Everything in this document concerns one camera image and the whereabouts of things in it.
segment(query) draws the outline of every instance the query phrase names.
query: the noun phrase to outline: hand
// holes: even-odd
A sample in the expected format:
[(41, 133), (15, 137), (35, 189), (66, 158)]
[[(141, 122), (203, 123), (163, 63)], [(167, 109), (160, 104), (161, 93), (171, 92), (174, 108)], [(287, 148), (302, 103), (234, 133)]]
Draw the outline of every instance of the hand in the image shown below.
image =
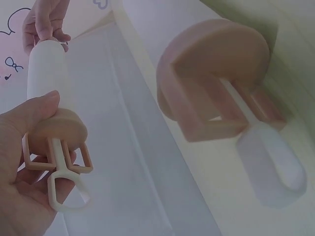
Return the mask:
[[(41, 120), (53, 116), (60, 96), (57, 91), (28, 100), (0, 115), (0, 235), (42, 236), (53, 222), (56, 212), (49, 206), (48, 173), (22, 169), (22, 137)], [(71, 153), (74, 162), (75, 153)], [(43, 162), (46, 157), (36, 157)], [(74, 183), (56, 179), (57, 199), (63, 203)]]
[(29, 55), (39, 40), (55, 37), (59, 42), (68, 42), (71, 37), (64, 34), (63, 20), (70, 0), (36, 0), (23, 23), (23, 46)]

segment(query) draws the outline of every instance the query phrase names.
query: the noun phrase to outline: cartoon drawing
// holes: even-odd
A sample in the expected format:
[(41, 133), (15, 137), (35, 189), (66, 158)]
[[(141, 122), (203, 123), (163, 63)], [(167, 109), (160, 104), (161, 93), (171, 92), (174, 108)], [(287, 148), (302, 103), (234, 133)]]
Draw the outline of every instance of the cartoon drawing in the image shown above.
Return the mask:
[(93, 3), (99, 7), (99, 9), (104, 10), (108, 6), (108, 0), (93, 0)]
[(24, 52), (22, 41), (23, 21), (29, 8), (21, 8), (11, 14), (7, 29), (0, 30), (0, 81), (14, 78), (27, 65), (29, 57)]
[(19, 70), (24, 69), (22, 66), (15, 64), (12, 57), (8, 57), (7, 59), (5, 59), (5, 64), (7, 66), (13, 67), (16, 72), (19, 72)]

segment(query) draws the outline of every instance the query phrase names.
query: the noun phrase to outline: fingernail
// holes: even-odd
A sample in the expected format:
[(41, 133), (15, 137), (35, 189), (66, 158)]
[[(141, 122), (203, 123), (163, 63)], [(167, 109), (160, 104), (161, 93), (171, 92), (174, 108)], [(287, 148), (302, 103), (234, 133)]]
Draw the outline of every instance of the fingernail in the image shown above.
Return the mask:
[(59, 97), (59, 93), (57, 90), (51, 91), (48, 94), (44, 95), (45, 99), (47, 100), (55, 100)]

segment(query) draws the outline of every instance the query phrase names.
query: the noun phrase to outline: white handle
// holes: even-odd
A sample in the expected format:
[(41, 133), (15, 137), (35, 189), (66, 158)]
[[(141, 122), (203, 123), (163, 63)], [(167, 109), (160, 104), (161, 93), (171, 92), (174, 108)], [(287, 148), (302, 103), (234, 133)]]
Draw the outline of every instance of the white handle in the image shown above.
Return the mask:
[[(85, 203), (84, 206), (81, 207), (69, 207), (65, 206), (57, 201), (57, 193), (56, 193), (56, 179), (57, 178), (66, 178), (75, 183), (75, 186), (78, 188), (81, 197)], [(49, 204), (55, 210), (59, 212), (76, 212), (85, 208), (90, 202), (91, 198), (89, 193), (81, 181), (80, 175), (72, 172), (72, 171), (56, 171), (51, 174), (48, 178), (48, 197), (49, 197)]]
[[(56, 160), (57, 171), (52, 173), (48, 178), (48, 197), (50, 206), (59, 212), (69, 212), (69, 211), (78, 211), (85, 208), (90, 202), (91, 198), (85, 187), (84, 183), (81, 180), (79, 174), (70, 171), (64, 160), (64, 153), (61, 142), (59, 139), (52, 139), (54, 157)], [(85, 203), (82, 207), (68, 207), (64, 206), (57, 201), (57, 192), (56, 192), (56, 179), (57, 178), (66, 178), (74, 182), (75, 186), (78, 188), (81, 197)]]

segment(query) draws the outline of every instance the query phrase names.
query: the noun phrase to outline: white loop handle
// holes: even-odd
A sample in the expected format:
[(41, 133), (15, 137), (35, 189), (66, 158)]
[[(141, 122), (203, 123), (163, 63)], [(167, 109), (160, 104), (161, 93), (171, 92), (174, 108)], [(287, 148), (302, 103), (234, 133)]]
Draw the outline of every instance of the white loop handle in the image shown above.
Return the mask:
[[(73, 181), (75, 183), (75, 186), (78, 188), (85, 205), (81, 206), (81, 207), (69, 207), (69, 206), (65, 206), (65, 205), (59, 203), (57, 201), (58, 192), (56, 192), (56, 179), (57, 178), (66, 178), (68, 180)], [(75, 172), (56, 171), (56, 172), (51, 174), (51, 176), (48, 178), (47, 183), (48, 183), (49, 204), (55, 211), (75, 212), (75, 211), (82, 210), (91, 202), (91, 198), (89, 196), (89, 193), (88, 193), (84, 183), (81, 181), (80, 175), (75, 173)]]

